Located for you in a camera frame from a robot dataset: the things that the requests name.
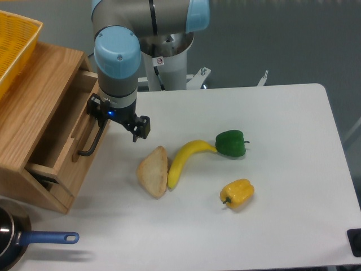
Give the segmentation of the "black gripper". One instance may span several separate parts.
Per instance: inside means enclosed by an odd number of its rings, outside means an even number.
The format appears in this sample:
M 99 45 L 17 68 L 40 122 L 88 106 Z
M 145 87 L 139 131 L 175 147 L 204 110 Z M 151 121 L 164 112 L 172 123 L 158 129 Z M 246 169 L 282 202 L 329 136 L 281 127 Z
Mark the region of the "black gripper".
M 131 103 L 126 98 L 106 98 L 105 101 L 97 94 L 92 94 L 86 104 L 86 113 L 98 121 L 102 127 L 107 120 L 121 124 L 133 135 L 133 142 L 146 139 L 151 131 L 151 122 L 148 116 L 137 116 L 135 113 L 137 99 Z

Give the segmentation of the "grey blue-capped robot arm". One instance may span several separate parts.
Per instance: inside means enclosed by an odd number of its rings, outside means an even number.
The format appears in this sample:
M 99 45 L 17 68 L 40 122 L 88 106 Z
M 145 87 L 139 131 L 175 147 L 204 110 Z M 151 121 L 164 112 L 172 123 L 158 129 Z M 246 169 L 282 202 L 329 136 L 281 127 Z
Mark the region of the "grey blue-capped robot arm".
M 187 51 L 209 24 L 209 2 L 93 1 L 91 21 L 100 90 L 89 113 L 101 127 L 112 120 L 134 139 L 146 138 L 150 119 L 135 113 L 139 68 L 145 66 L 151 91 L 184 90 Z

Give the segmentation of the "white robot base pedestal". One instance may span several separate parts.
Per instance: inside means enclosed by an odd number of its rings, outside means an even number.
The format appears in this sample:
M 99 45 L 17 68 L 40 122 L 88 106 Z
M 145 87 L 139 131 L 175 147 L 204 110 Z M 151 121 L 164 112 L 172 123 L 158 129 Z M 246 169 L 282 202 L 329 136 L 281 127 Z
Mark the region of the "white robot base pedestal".
M 139 82 L 148 91 L 206 89 L 211 69 L 201 67 L 195 74 L 187 73 L 187 53 L 193 41 L 193 32 L 141 38 L 146 78 Z

